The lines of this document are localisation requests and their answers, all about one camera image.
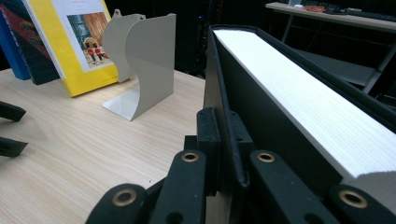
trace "table surface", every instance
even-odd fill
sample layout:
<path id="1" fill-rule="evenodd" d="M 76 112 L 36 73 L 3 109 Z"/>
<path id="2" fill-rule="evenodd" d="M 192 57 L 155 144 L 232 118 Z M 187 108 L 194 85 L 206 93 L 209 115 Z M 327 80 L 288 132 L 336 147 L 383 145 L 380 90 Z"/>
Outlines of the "table surface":
<path id="1" fill-rule="evenodd" d="M 111 188 L 166 177 L 185 135 L 196 134 L 205 81 L 175 72 L 175 92 L 133 121 L 102 107 L 127 80 L 69 98 L 61 80 L 36 86 L 0 71 L 0 101 L 27 112 L 0 119 L 0 136 L 29 143 L 0 157 L 0 223 L 84 223 Z"/>
<path id="2" fill-rule="evenodd" d="M 291 15 L 298 15 L 302 17 L 309 17 L 324 21 L 333 21 L 341 24 L 354 25 L 368 29 L 374 29 L 378 31 L 384 31 L 388 33 L 396 34 L 396 22 L 393 21 L 381 21 L 369 18 L 350 16 L 350 15 L 330 15 L 326 13 L 311 12 L 297 7 L 289 7 L 288 4 L 282 4 L 278 2 L 270 3 L 265 5 L 278 12 L 283 12 Z"/>

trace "metal bookend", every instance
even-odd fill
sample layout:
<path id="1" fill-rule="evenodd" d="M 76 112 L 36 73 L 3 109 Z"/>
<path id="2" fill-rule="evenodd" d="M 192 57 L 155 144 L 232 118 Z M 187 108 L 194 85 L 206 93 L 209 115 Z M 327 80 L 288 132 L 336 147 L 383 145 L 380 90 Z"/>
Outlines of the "metal bookend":
<path id="1" fill-rule="evenodd" d="M 133 14 L 110 21 L 103 33 L 107 56 L 119 82 L 137 77 L 138 85 L 102 106 L 125 119 L 143 114 L 174 91 L 176 15 L 146 19 Z"/>

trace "book stack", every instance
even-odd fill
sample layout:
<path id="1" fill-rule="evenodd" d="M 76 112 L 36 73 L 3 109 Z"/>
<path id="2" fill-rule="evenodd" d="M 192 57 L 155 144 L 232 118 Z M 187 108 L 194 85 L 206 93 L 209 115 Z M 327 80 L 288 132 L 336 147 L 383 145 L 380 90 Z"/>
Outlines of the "book stack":
<path id="1" fill-rule="evenodd" d="M 0 44 L 16 78 L 60 78 L 70 97 L 118 80 L 102 47 L 111 20 L 103 0 L 0 0 L 0 12 Z"/>

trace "brass insert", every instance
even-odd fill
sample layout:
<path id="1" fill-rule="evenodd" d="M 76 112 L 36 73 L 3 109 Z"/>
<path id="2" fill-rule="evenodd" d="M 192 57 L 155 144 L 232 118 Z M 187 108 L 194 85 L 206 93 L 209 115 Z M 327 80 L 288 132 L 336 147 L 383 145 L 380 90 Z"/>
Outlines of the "brass insert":
<path id="1" fill-rule="evenodd" d="M 348 190 L 348 189 L 341 190 L 338 193 L 338 196 L 344 203 L 347 203 L 353 207 L 365 208 L 368 205 L 366 199 L 364 199 L 361 195 L 359 195 L 357 192 L 354 192 L 352 190 Z"/>
<path id="2" fill-rule="evenodd" d="M 113 196 L 113 203 L 122 207 L 133 203 L 136 198 L 137 193 L 134 189 L 122 189 Z"/>
<path id="3" fill-rule="evenodd" d="M 183 161 L 193 162 L 193 161 L 198 161 L 199 156 L 198 156 L 198 154 L 188 152 L 186 154 L 183 154 L 182 159 L 183 159 Z"/>
<path id="4" fill-rule="evenodd" d="M 273 162 L 275 161 L 275 157 L 268 153 L 260 153 L 257 155 L 257 158 L 263 162 Z"/>

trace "yellow book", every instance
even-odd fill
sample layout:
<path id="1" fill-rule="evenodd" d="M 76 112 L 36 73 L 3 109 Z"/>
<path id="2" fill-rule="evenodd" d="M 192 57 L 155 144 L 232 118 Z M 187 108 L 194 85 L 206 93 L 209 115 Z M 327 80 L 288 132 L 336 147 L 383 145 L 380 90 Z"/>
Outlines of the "yellow book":
<path id="1" fill-rule="evenodd" d="M 22 0 L 69 96 L 118 80 L 103 50 L 102 33 L 111 20 L 104 0 Z"/>

